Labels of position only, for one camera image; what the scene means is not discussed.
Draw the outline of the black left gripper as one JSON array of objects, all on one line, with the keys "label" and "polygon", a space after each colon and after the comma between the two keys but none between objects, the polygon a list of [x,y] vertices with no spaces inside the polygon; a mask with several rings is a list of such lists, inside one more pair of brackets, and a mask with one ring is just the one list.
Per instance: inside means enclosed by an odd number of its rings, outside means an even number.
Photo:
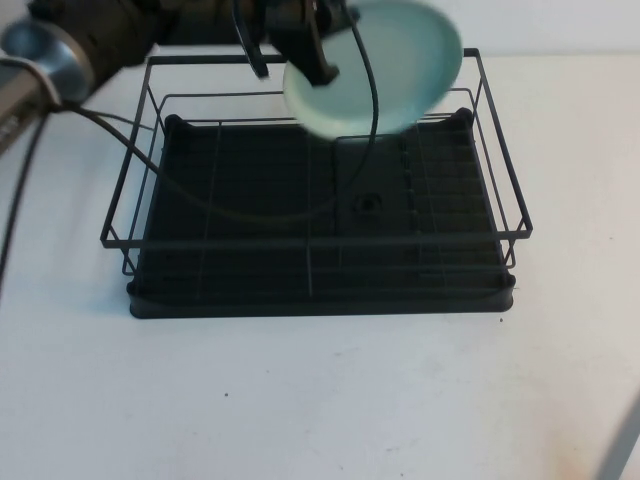
[{"label": "black left gripper", "polygon": [[[361,18],[358,7],[344,1],[292,0],[264,1],[264,30],[269,39],[278,32],[302,31],[301,60],[299,70],[313,87],[329,85],[339,70],[330,64],[323,50],[323,39],[345,31],[350,27],[350,17],[355,22]],[[233,0],[233,21],[240,44],[249,65],[258,79],[269,76],[262,52],[251,37],[244,20],[239,0]]]}]

